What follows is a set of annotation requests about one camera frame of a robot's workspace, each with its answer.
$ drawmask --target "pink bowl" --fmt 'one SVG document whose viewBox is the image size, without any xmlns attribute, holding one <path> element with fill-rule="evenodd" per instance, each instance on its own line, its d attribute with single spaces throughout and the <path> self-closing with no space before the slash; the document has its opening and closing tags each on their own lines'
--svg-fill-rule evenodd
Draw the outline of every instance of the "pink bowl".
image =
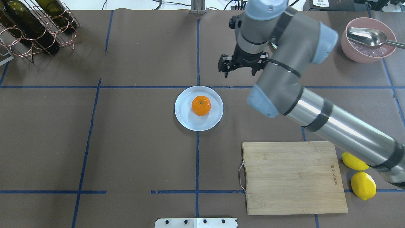
<svg viewBox="0 0 405 228">
<path fill-rule="evenodd" d="M 361 53 L 356 48 L 354 48 L 353 45 L 350 44 L 349 39 L 347 38 L 346 31 L 351 27 L 378 29 L 378 30 L 385 32 L 385 34 L 387 34 L 387 39 L 396 41 L 396 37 L 395 37 L 394 33 L 392 32 L 392 30 L 386 24 L 382 23 L 381 21 L 378 21 L 376 19 L 369 18 L 369 17 L 356 18 L 347 24 L 346 29 L 344 30 L 342 39 L 341 39 L 343 52 L 351 60 L 353 60 L 355 62 L 361 62 L 361 63 L 375 62 L 377 60 L 380 60 L 380 59 L 383 59 L 383 58 L 389 56 L 390 54 L 392 54 L 395 51 L 396 47 L 384 44 L 383 47 L 385 47 L 387 49 L 387 52 L 382 57 L 368 56 L 366 54 Z"/>
</svg>

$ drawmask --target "black cable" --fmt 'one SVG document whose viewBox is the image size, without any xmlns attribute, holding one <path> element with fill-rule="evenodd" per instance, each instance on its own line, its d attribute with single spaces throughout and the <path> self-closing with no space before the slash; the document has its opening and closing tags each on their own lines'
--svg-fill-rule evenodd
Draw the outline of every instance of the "black cable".
<svg viewBox="0 0 405 228">
<path fill-rule="evenodd" d="M 235 2 L 235 7 L 236 7 L 236 2 L 237 2 L 237 1 L 236 1 L 236 0 L 230 0 L 230 1 L 226 4 L 224 10 L 226 10 L 226 8 L 228 7 L 228 5 L 229 5 L 231 2 Z"/>
<path fill-rule="evenodd" d="M 158 10 L 161 6 L 162 6 L 162 0 L 159 0 L 159 5 L 154 10 Z"/>
<path fill-rule="evenodd" d="M 104 6 L 105 6 L 105 4 L 106 4 L 106 3 L 107 3 L 107 0 L 105 0 L 104 4 L 102 5 L 101 10 L 103 10 L 103 9 L 104 9 Z"/>
<path fill-rule="evenodd" d="M 295 0 L 295 2 L 291 3 L 291 5 L 289 5 L 290 7 L 295 5 L 295 3 L 297 3 L 299 0 Z"/>
<path fill-rule="evenodd" d="M 154 2 L 161 2 L 162 0 L 152 0 Z M 187 5 L 187 4 L 183 4 L 183 3 L 179 3 L 179 2 L 162 2 L 162 3 L 172 3 L 175 5 L 183 5 L 183 6 L 191 6 L 191 5 Z"/>
</svg>

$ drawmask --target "robotic arm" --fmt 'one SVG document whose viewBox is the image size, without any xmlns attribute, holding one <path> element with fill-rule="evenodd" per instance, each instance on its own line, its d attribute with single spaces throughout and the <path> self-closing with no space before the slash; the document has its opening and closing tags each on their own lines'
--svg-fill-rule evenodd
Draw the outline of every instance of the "robotic arm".
<svg viewBox="0 0 405 228">
<path fill-rule="evenodd" d="M 405 189 L 402 143 L 298 84 L 309 63 L 322 63 L 332 51 L 338 40 L 334 30 L 287 7 L 287 0 L 250 0 L 245 13 L 230 20 L 230 27 L 237 44 L 232 57 L 221 55 L 219 71 L 227 76 L 239 67 L 251 67 L 254 75 L 264 68 L 249 105 L 270 118 L 291 118 Z M 269 42 L 277 45 L 271 59 L 263 53 Z"/>
</svg>

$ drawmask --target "yellow lemon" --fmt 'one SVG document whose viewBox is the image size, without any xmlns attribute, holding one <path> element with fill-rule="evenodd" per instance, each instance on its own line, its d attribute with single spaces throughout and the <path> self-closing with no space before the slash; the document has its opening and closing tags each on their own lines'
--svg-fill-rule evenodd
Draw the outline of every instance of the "yellow lemon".
<svg viewBox="0 0 405 228">
<path fill-rule="evenodd" d="M 377 192 L 373 178 L 365 172 L 357 172 L 351 180 L 353 192 L 362 200 L 372 198 Z"/>
<path fill-rule="evenodd" d="M 342 154 L 342 159 L 345 165 L 357 171 L 363 171 L 370 168 L 364 161 L 358 159 L 348 152 L 344 152 Z"/>
</svg>

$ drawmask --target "metal scoop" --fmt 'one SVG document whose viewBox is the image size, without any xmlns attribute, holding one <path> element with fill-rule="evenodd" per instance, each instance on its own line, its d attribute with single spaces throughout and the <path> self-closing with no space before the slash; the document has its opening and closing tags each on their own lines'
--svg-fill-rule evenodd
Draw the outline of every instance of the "metal scoop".
<svg viewBox="0 0 405 228">
<path fill-rule="evenodd" d="M 405 49 L 405 43 L 387 40 L 387 35 L 378 29 L 351 27 L 346 32 L 347 37 L 365 46 L 379 48 L 383 44 Z"/>
</svg>

